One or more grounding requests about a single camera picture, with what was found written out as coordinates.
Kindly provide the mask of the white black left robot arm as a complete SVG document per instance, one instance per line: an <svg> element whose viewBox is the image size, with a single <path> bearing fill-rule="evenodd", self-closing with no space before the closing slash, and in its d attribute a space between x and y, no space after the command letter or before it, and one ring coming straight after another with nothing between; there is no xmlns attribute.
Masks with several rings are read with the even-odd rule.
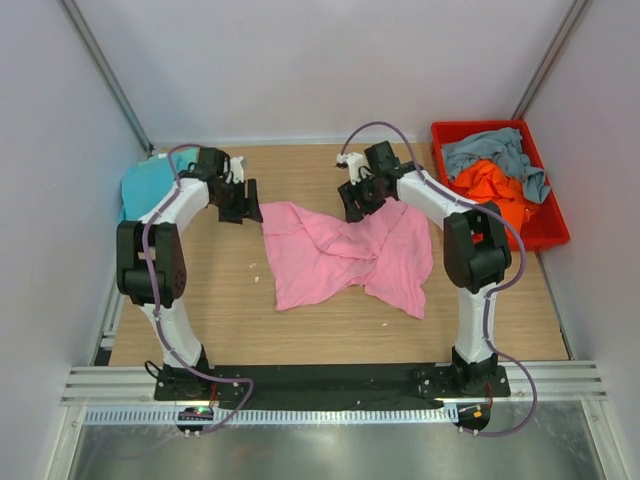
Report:
<svg viewBox="0 0 640 480"><path fill-rule="evenodd" d="M222 222L263 220L257 182L246 160L197 144L159 153L129 171L121 184L116 229L116 284L152 324L163 363L146 363L158 400L201 399L214 380L206 350L191 328L183 301L187 267L181 235L208 207Z"/></svg>

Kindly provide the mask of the pink t shirt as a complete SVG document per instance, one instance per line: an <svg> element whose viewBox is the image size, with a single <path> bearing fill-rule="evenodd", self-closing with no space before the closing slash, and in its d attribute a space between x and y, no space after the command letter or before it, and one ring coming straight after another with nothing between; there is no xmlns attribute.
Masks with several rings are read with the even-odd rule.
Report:
<svg viewBox="0 0 640 480"><path fill-rule="evenodd" d="M355 223L291 202L261 206L274 276L276 309L322 303L351 286L422 320L423 285L433 269L429 221L414 207L387 200Z"/></svg>

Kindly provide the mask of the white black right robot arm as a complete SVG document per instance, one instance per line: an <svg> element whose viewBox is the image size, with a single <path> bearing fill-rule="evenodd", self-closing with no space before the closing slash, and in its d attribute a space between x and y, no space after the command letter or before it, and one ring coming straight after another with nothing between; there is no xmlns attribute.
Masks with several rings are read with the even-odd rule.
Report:
<svg viewBox="0 0 640 480"><path fill-rule="evenodd" d="M441 228L445 271L458 288L458 334L448 381L466 395L487 393L498 371L493 346L494 289L512 262L499 209L466 200L435 181L420 165L400 162L387 141L362 154L341 152L336 166L349 175L338 188L348 222L363 220L393 198L416 208Z"/></svg>

